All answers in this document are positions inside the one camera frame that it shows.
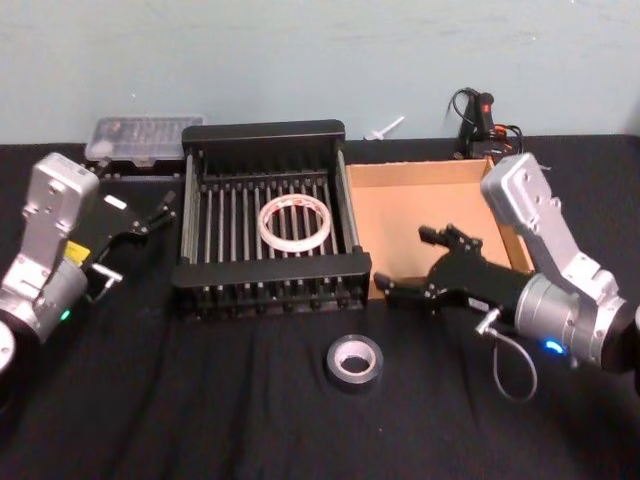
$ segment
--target clear tape roll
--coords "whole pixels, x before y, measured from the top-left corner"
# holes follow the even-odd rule
[[[269,230],[269,219],[279,210],[287,207],[302,207],[315,211],[322,219],[322,224],[318,227],[318,231],[310,237],[300,240],[287,240],[273,234]],[[258,231],[262,240],[276,250],[287,253],[307,252],[319,247],[329,236],[331,232],[331,213],[329,213],[327,206],[317,198],[300,193],[283,195],[274,198],[262,207],[258,216]]]

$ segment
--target black cable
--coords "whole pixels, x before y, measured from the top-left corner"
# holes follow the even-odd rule
[[[458,90],[456,93],[453,94],[453,96],[451,97],[451,100],[449,100],[449,105],[447,106],[447,111],[449,111],[451,109],[451,107],[453,106],[453,110],[458,114],[458,116],[460,118],[462,118],[462,120],[464,120],[465,122],[467,122],[470,125],[473,125],[474,127],[476,126],[476,123],[469,120],[458,108],[458,104],[456,103],[456,99],[458,98],[459,95],[461,94],[465,94],[469,99],[471,97],[475,97],[477,95],[479,95],[480,93],[477,90],[474,90],[473,88],[461,88],[460,90]]]
[[[509,130],[514,133],[516,138],[518,139],[518,153],[524,153],[524,136],[522,135],[522,130],[517,125],[503,125],[505,130]]]

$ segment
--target black tablecloth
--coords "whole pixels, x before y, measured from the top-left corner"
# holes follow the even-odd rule
[[[528,139],[582,249],[640,292],[640,141]],[[0,147],[0,271],[16,253],[30,167],[77,145]],[[445,158],[450,141],[354,142],[350,162]],[[143,210],[177,182],[105,184]],[[112,261],[127,272],[89,314],[51,338],[21,415],[0,445],[0,478],[640,478],[640,399],[631,375],[528,345],[540,390],[526,405],[496,391],[478,318],[437,321],[373,303],[366,312],[184,324],[171,318],[177,227]],[[363,333],[385,355],[370,395],[332,388],[323,358]],[[526,370],[505,355],[505,381]]]

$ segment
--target open cardboard box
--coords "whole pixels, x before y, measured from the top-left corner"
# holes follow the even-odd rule
[[[489,160],[349,165],[347,177],[360,245],[371,254],[369,298],[383,298],[373,273],[393,279],[424,278],[446,249],[420,241],[418,228],[454,224],[480,238],[490,262],[529,272],[524,241],[496,223],[480,192]]]

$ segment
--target duct tape roll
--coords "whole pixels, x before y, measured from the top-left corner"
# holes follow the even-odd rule
[[[360,363],[363,368],[347,369],[346,363],[350,360]],[[348,393],[370,391],[380,381],[383,363],[384,357],[378,344],[363,335],[340,337],[327,352],[329,379]]]

